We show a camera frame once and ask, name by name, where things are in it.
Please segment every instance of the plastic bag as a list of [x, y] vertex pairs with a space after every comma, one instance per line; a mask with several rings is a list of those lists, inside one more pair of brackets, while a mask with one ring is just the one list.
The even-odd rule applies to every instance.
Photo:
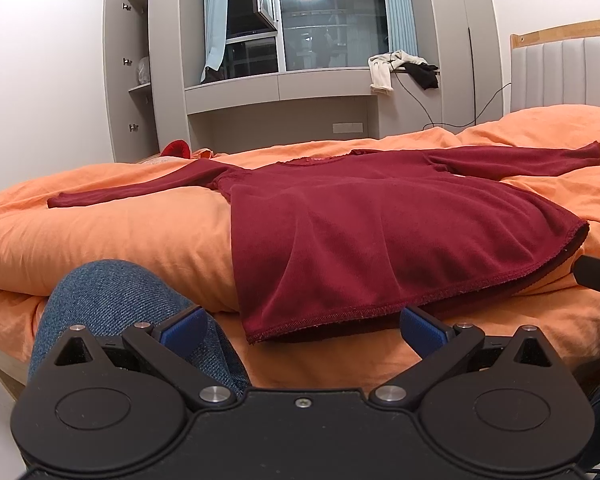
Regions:
[[149, 69], [149, 56], [143, 57], [138, 63], [138, 84], [151, 82], [151, 71]]

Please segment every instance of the blue gripper pad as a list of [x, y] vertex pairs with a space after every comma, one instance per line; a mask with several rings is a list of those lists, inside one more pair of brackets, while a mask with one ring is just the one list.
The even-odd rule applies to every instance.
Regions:
[[448, 332], [410, 308], [404, 308], [400, 313], [400, 334], [405, 343], [423, 359], [449, 342]]
[[198, 306], [170, 317], [156, 328], [158, 341], [183, 359], [191, 355], [206, 337], [207, 314]]

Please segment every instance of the red object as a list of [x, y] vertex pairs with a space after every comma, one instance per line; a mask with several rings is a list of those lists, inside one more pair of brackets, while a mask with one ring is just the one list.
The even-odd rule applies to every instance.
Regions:
[[191, 149], [185, 140], [173, 140], [162, 150], [160, 156], [179, 156], [191, 158]]
[[439, 313], [513, 294], [566, 261], [589, 225], [498, 180], [597, 164], [598, 142], [579, 150], [355, 150], [257, 170], [201, 159], [144, 184], [48, 204], [217, 189], [231, 202], [238, 301], [256, 342], [405, 305]]

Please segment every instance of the upholstered headboard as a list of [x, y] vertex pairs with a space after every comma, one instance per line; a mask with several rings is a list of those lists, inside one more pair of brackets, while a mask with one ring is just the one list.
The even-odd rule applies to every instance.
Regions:
[[600, 20], [511, 36], [511, 111], [600, 106]]

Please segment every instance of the orange bedsheet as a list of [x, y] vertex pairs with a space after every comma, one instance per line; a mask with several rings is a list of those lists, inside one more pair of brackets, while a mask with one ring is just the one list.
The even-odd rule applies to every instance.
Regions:
[[[594, 140], [600, 142], [600, 108], [562, 105], [522, 110], [458, 136], [434, 128], [381, 140], [276, 146], [217, 160], [257, 168], [299, 156], [341, 155], [353, 148], [579, 148]], [[237, 315], [230, 206], [216, 192], [187, 187], [87, 208], [46, 208], [46, 200], [60, 191], [144, 182], [188, 162], [88, 166], [0, 193], [0, 349], [28, 360], [46, 297], [60, 278], [89, 261], [121, 258], [147, 267], [215, 313], [257, 385], [369, 389], [417, 361], [397, 330], [248, 346]], [[587, 219], [589, 237], [574, 257], [600, 257], [600, 166], [559, 177], [516, 176], [504, 182], [537, 192]], [[575, 284], [569, 272], [572, 261], [516, 297], [475, 310], [465, 319], [494, 335], [509, 335], [520, 324], [537, 324], [571, 367], [599, 358], [600, 294]]]

